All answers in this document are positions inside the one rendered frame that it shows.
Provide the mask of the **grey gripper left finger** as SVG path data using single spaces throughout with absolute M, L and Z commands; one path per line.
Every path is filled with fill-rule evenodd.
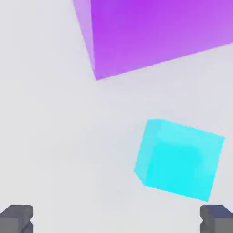
M 10 205 L 0 213 L 0 233 L 33 233 L 33 207 Z

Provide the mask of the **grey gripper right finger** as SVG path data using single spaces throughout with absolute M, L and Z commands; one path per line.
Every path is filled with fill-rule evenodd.
M 223 205 L 202 205 L 200 217 L 200 233 L 233 233 L 233 213 Z

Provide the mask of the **small cyan cube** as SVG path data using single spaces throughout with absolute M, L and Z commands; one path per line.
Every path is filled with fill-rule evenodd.
M 149 119 L 134 168 L 143 185 L 208 202 L 225 137 Z

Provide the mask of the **large purple box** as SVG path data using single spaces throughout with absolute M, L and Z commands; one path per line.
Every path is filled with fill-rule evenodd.
M 96 79 L 233 42 L 233 0 L 73 0 Z

